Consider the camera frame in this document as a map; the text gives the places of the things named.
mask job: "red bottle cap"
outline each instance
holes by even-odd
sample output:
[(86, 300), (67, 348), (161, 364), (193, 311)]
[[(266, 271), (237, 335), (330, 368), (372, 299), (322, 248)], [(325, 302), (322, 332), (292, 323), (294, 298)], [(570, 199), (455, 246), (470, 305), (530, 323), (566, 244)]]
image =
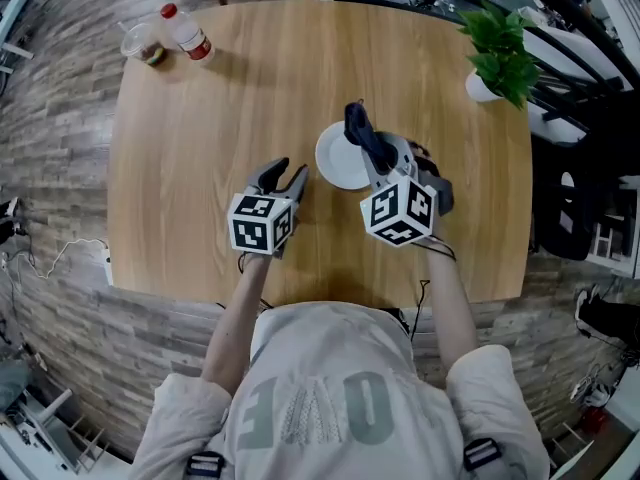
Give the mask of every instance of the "red bottle cap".
[(173, 18), (177, 12), (178, 8), (176, 7), (176, 4), (167, 4), (162, 9), (160, 9), (160, 14), (165, 20)]

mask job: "white t-shirt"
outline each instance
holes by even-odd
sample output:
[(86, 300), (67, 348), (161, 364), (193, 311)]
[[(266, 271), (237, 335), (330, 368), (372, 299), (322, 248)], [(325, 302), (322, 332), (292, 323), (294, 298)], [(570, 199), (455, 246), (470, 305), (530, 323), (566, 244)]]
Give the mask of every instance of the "white t-shirt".
[(223, 479), (466, 478), (465, 443), (491, 437), (505, 478), (547, 479), (549, 461), (506, 348), (459, 359), (447, 393), (416, 375), (411, 343), (385, 312), (345, 303), (266, 311), (251, 366), (233, 397), (171, 374), (155, 404), (131, 480), (183, 478), (203, 449)]

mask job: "plastic cup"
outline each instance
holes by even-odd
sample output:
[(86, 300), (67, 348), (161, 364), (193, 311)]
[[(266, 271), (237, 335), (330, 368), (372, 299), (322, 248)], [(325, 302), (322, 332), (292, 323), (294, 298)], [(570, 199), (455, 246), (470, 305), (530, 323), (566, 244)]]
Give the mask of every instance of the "plastic cup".
[(133, 57), (149, 66), (159, 64), (166, 56), (162, 43), (156, 38), (149, 23), (140, 23), (129, 30), (122, 40), (120, 52), (125, 57)]

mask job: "white flower pot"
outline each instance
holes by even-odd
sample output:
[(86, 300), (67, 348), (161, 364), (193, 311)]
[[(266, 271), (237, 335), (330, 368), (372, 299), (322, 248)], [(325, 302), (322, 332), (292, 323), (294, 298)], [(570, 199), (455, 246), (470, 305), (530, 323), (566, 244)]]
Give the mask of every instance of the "white flower pot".
[(498, 96), (487, 89), (482, 78), (476, 74), (475, 69), (467, 77), (465, 87), (467, 88), (467, 93), (471, 96), (471, 99), (478, 102), (493, 101), (502, 98), (502, 96)]

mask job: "potted plant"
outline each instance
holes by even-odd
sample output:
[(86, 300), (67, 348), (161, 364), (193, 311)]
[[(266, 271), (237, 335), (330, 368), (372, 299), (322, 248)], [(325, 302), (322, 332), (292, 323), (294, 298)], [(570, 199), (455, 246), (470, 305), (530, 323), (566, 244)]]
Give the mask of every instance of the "potted plant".
[(524, 27), (531, 21), (484, 2), (481, 11), (460, 12), (465, 26), (460, 32), (471, 36), (478, 53), (468, 59), (475, 70), (467, 77), (469, 96), (476, 101), (505, 98), (522, 109), (530, 88), (538, 81), (538, 68), (524, 49)]

